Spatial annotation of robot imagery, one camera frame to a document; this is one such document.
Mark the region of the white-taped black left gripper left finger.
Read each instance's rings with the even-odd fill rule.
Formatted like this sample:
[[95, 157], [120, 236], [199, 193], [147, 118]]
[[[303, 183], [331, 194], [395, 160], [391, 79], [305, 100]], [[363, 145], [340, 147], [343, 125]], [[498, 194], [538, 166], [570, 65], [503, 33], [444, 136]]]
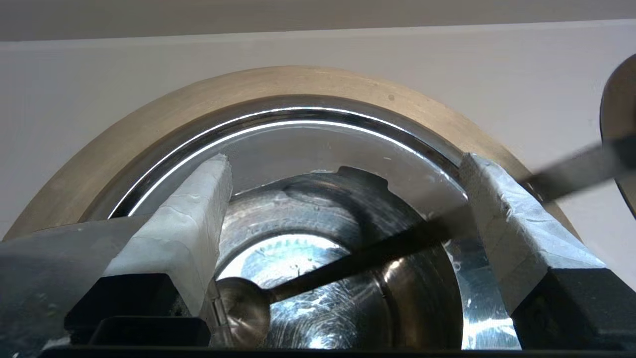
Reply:
[[214, 273], [232, 187], [227, 156], [201, 163], [68, 312], [71, 344], [230, 345]]

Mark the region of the white-taped black left gripper right finger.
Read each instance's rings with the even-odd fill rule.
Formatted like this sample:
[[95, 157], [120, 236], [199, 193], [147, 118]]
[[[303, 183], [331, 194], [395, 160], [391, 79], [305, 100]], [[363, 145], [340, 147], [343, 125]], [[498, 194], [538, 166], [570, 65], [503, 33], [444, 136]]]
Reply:
[[522, 348], [634, 351], [635, 291], [500, 165], [468, 153], [460, 177]]

